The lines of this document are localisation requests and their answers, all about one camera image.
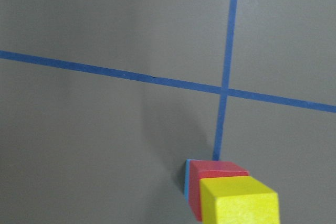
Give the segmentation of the yellow foam block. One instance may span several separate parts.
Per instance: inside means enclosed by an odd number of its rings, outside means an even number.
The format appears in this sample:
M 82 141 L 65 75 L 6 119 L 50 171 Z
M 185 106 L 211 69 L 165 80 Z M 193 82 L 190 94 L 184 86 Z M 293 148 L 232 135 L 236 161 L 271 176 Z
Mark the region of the yellow foam block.
M 200 180 L 202 223 L 280 223 L 278 194 L 251 176 Z

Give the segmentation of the blue foam block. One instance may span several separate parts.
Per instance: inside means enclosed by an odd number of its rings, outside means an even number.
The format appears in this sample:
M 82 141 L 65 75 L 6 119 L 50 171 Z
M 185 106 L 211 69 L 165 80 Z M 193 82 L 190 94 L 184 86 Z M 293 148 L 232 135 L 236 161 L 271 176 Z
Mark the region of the blue foam block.
M 185 163 L 185 182 L 184 182 L 184 197 L 187 202 L 196 191 L 196 182 L 198 180 L 198 169 L 196 159 L 187 159 Z

